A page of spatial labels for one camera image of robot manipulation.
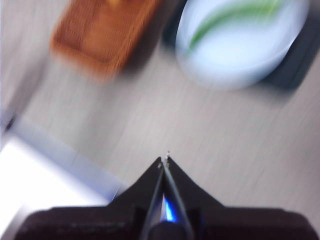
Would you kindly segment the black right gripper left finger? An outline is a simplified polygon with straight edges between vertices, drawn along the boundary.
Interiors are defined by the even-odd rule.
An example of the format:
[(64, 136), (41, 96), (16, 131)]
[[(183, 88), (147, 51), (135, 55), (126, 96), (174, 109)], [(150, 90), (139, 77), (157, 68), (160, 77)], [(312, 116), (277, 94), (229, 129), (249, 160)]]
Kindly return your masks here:
[(16, 240), (137, 240), (161, 176), (157, 158), (106, 206), (54, 207), (30, 214)]

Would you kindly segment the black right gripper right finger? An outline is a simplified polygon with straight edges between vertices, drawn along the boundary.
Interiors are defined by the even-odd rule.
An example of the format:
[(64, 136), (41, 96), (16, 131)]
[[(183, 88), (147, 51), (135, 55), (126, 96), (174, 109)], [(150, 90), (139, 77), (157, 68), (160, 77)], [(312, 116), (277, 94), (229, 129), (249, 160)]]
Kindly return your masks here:
[(300, 213), (226, 206), (199, 187), (171, 157), (167, 168), (197, 240), (310, 239), (310, 222)]

